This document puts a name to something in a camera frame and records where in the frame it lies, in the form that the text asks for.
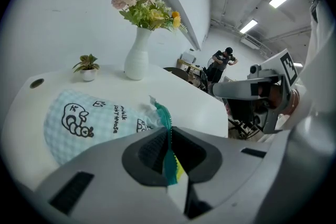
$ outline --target chair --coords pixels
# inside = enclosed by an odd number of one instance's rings
[[[168,72],[173,73],[175,76],[180,77],[181,79],[184,79],[185,81],[189,81],[189,75],[184,70],[177,68],[177,67],[165,67],[165,70]]]
[[[204,71],[200,71],[201,73],[201,84],[198,86],[202,91],[208,92],[208,77]]]

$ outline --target white plant pot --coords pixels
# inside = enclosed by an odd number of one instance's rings
[[[91,70],[81,70],[80,74],[82,76],[82,79],[85,81],[91,81],[96,78],[97,75],[97,69],[91,69]]]
[[[134,44],[128,53],[124,71],[128,78],[142,80],[148,71],[148,38],[152,31],[145,28],[137,28]]]

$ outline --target white table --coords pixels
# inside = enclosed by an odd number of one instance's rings
[[[40,78],[44,83],[31,89],[30,84]],[[148,108],[151,95],[168,108],[173,125],[227,137],[225,106],[158,66],[150,66],[148,76],[141,81],[129,80],[115,66],[102,66],[91,82],[82,81],[71,70],[41,74],[29,78],[20,89],[7,114],[1,137],[10,172],[32,190],[58,168],[44,139],[43,122],[50,104],[63,89],[81,91],[139,111]]]

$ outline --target checkered fabric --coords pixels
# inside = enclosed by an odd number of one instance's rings
[[[65,90],[49,108],[44,136],[56,162],[62,165],[99,143],[162,126],[156,110],[140,113],[109,100]]]

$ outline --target small potted plant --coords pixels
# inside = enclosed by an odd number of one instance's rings
[[[100,66],[97,63],[94,63],[97,58],[90,55],[82,55],[79,57],[80,62],[76,64],[73,68],[79,65],[74,72],[80,71],[83,80],[91,81],[94,80]]]

